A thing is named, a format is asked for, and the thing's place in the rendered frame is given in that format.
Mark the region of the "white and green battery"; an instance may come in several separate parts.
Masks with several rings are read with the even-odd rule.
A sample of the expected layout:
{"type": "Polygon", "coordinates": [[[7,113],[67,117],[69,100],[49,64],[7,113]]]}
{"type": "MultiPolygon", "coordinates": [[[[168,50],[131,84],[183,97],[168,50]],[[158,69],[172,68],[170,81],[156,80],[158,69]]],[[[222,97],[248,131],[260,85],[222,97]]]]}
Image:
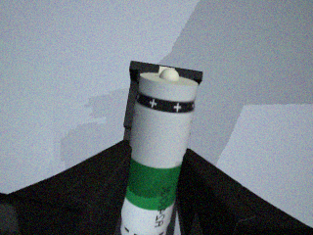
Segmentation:
{"type": "Polygon", "coordinates": [[[142,73],[133,103],[133,148],[122,235],[165,235],[199,84],[175,70],[142,73]]]}

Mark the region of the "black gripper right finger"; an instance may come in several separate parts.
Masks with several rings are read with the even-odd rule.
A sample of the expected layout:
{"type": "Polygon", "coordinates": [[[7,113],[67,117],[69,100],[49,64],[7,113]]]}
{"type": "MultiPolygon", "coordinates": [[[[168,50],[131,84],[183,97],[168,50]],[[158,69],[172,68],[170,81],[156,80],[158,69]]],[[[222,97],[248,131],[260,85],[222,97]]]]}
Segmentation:
{"type": "Polygon", "coordinates": [[[313,235],[313,227],[255,196],[191,149],[181,161],[175,197],[181,235],[313,235]]]}

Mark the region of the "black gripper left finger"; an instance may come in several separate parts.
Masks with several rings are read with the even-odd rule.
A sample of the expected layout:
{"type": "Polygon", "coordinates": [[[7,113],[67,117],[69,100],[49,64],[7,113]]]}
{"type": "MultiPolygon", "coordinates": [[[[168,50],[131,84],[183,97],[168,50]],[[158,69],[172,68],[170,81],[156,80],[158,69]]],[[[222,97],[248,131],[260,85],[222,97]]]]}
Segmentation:
{"type": "Polygon", "coordinates": [[[132,152],[122,140],[58,175],[0,193],[0,235],[113,235],[132,152]]]}

